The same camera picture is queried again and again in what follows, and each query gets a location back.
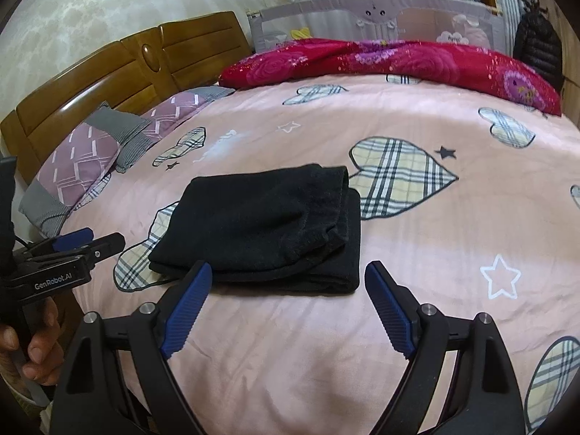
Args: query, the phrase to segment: folded black cloth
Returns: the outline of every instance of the folded black cloth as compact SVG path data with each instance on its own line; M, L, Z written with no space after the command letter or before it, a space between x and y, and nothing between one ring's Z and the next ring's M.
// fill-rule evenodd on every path
M304 165L194 178L149 260L176 278L205 260L216 282L347 293L359 253L360 198L346 168Z

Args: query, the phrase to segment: pink bedsheet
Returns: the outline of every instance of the pink bedsheet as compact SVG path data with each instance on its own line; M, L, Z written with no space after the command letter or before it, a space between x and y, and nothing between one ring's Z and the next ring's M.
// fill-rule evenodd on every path
M389 166L382 152L392 149L400 155ZM179 126L126 174L113 173L63 233L119 231L133 247L123 255L130 266L152 224L166 227L192 177L309 162L346 165L361 193L361 279L367 263L381 260L419 302L447 315L494 317L523 398L531 387L526 413L537 425L580 364L580 132L565 117L431 82L388 83L384 75L236 92ZM397 182L389 196L369 186L374 171L389 167L427 174ZM92 282L75 290L85 311L126 315L163 294L166 285L154 285L161 277L147 270L132 277L121 264L99 263ZM405 364L364 286L332 298L217 287L170 360L210 435L365 435ZM143 400L126 354L123 368ZM451 370L448 359L442 381ZM437 389L423 428L436 422L446 390Z

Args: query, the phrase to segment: plaid heart pattern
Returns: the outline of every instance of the plaid heart pattern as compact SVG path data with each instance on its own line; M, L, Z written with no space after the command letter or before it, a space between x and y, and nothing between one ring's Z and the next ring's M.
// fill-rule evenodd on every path
M420 78L409 77L407 75L387 75L387 81L398 85L416 85L422 82Z
M94 200L101 192L105 189L105 186L108 185L109 180L111 179L111 174L107 174L103 177L101 181L96 183L86 194L80 199L80 201L73 207L73 211L80 209L82 206L86 206L92 200Z
M529 146L536 137L536 134L526 126L497 109L481 108L479 115L491 122L489 132L502 144L516 149L523 149Z
M165 234L171 215L178 204L179 201L176 201L158 210L149 228L147 239L128 248L119 256L113 270L113 278L121 291L139 291L170 281L166 276L149 269L149 253Z
M192 150L199 149L205 144L205 127L196 127L194 130L189 131L178 143L175 144L171 149L166 150L153 160L153 166L158 167L164 161L170 159L177 159L188 154Z
M342 91L349 91L340 85L311 85L303 86L296 90L297 95L288 100L284 101L282 104L286 106L291 106L294 104L308 103L309 101L319 100L320 98L326 98L330 95L338 94Z
M580 341L574 337L562 337L544 353L524 402L529 433L540 427L560 402L579 366Z
M572 188L570 188L570 195L576 203L576 206L580 207L580 186L573 185Z
M350 149L359 170L350 187L361 196L361 218L390 218L458 180L423 149L405 140L369 137Z

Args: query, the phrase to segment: textured wallpaper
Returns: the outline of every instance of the textured wallpaper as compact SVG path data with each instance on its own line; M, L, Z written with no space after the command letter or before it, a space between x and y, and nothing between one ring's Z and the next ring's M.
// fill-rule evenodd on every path
M264 6L264 0L22 0L0 34L0 120L35 88L113 40L222 10L235 11L248 34L246 10ZM23 191L19 178L13 222L30 239L33 228L16 211Z

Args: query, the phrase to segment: cable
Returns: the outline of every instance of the cable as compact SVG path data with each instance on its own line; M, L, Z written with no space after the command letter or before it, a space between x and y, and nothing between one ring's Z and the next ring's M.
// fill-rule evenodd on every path
M24 242L20 237L18 237L17 235L14 236L16 238L17 242L20 242L22 245L24 245L27 249L30 249L30 245L28 245L26 242Z

